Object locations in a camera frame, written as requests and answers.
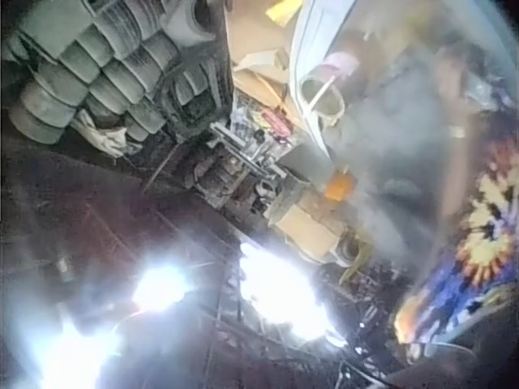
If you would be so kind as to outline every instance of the bucket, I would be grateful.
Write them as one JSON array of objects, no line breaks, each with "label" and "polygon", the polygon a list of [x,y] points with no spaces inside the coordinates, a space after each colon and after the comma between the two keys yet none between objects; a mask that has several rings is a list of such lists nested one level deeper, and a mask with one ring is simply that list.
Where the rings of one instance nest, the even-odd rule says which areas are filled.
[{"label": "bucket", "polygon": [[328,122],[335,122],[345,112],[344,93],[360,62],[352,54],[340,51],[328,55],[306,75],[299,86],[307,112],[315,112]]}]

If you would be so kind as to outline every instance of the tire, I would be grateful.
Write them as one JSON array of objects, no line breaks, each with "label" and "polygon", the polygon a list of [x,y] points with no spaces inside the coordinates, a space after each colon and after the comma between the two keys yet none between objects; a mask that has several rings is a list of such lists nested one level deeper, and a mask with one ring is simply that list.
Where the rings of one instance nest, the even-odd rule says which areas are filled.
[{"label": "tire", "polygon": [[160,19],[165,13],[161,0],[124,0],[124,2],[139,25],[143,41],[159,31]]},{"label": "tire", "polygon": [[193,88],[195,96],[198,96],[200,93],[202,93],[208,88],[208,78],[206,77],[204,71],[202,71],[199,65],[193,66],[192,68],[185,70],[184,76],[186,77],[187,82]]},{"label": "tire", "polygon": [[122,115],[130,108],[130,101],[105,75],[97,77],[90,87],[90,93],[108,110],[118,115]]},{"label": "tire", "polygon": [[60,60],[69,71],[88,85],[92,83],[100,73],[97,63],[77,42],[74,42],[65,50]]},{"label": "tire", "polygon": [[114,50],[114,57],[122,60],[140,45],[142,36],[137,20],[124,2],[116,2],[97,16],[95,25]]},{"label": "tire", "polygon": [[143,142],[150,134],[131,115],[126,115],[124,120],[127,126],[127,134],[137,142]]},{"label": "tire", "polygon": [[28,138],[43,144],[55,144],[62,137],[63,128],[49,126],[36,118],[19,101],[9,110],[9,119],[16,130]]},{"label": "tire", "polygon": [[87,95],[84,104],[97,127],[101,129],[114,128],[118,124],[119,115],[106,108],[103,103],[92,94]]},{"label": "tire", "polygon": [[75,107],[57,100],[34,79],[25,85],[20,99],[28,112],[53,127],[64,128],[75,114]]},{"label": "tire", "polygon": [[78,43],[100,67],[106,65],[114,56],[114,49],[95,25],[87,28],[79,36]]},{"label": "tire", "polygon": [[180,0],[177,7],[166,10],[161,24],[171,40],[183,47],[214,41],[216,34],[204,29],[195,17],[195,6],[203,0]]},{"label": "tire", "polygon": [[212,98],[214,99],[215,105],[217,108],[223,106],[223,101],[221,99],[224,91],[220,90],[220,86],[218,85],[218,70],[217,65],[212,59],[207,60],[202,64],[202,68],[204,69],[205,74],[208,77],[209,86],[211,87]]},{"label": "tire", "polygon": [[149,99],[150,101],[154,101],[155,100],[155,96],[159,92],[159,87],[160,87],[160,83],[155,85],[155,87],[150,92],[146,92],[146,95],[145,95],[146,98]]},{"label": "tire", "polygon": [[159,31],[143,44],[144,49],[163,71],[175,58],[180,58],[177,46],[166,34]]},{"label": "tire", "polygon": [[122,63],[140,81],[146,92],[155,88],[162,75],[161,68],[142,46],[125,58]]},{"label": "tire", "polygon": [[32,47],[52,59],[58,59],[92,24],[92,13],[86,3],[85,0],[16,2],[17,6],[27,9],[19,15],[17,27],[29,38]]},{"label": "tire", "polygon": [[7,42],[2,45],[2,59],[11,61],[28,61],[29,53],[25,48],[22,38],[19,34],[14,33]]},{"label": "tire", "polygon": [[165,124],[165,118],[147,98],[131,106],[128,113],[150,134],[156,134]]},{"label": "tire", "polygon": [[88,87],[64,65],[43,60],[34,79],[52,96],[61,102],[78,106],[88,94]]},{"label": "tire", "polygon": [[182,106],[189,103],[195,97],[195,91],[184,74],[179,75],[175,79],[175,96],[177,97],[178,103]]},{"label": "tire", "polygon": [[161,0],[161,3],[165,11],[168,12],[178,6],[179,0]]},{"label": "tire", "polygon": [[103,73],[132,104],[137,104],[144,97],[144,87],[117,59],[105,66]]}]

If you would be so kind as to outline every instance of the stacked tire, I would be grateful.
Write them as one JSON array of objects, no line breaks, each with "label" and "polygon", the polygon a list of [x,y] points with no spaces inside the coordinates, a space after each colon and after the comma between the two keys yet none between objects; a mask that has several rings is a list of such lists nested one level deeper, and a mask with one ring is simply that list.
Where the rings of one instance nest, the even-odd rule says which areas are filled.
[{"label": "stacked tire", "polygon": [[[179,62],[181,45],[163,31],[162,18],[177,8],[183,13],[184,2],[193,3],[117,0],[94,15],[57,58],[38,56],[33,77],[11,108],[14,126],[30,139],[53,144],[85,108],[100,129],[127,126],[138,142],[156,134],[165,118],[152,99],[164,71]],[[208,88],[204,77],[200,68],[180,75],[183,104]]]}]

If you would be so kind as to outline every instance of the orange object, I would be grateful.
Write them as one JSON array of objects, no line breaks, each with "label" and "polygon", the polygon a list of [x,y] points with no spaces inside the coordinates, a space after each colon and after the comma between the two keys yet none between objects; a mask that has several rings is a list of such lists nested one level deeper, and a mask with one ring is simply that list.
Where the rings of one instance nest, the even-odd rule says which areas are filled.
[{"label": "orange object", "polygon": [[327,199],[342,201],[347,199],[355,189],[355,178],[349,173],[335,172],[328,183],[324,195]]}]

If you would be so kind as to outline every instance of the tan box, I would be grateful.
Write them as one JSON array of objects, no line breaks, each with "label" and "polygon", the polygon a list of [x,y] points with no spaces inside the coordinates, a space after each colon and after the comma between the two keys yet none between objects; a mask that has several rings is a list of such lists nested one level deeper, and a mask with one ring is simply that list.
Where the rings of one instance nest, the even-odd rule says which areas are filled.
[{"label": "tan box", "polygon": [[320,262],[339,242],[339,236],[314,220],[298,205],[293,205],[276,227],[292,239],[303,253]]}]

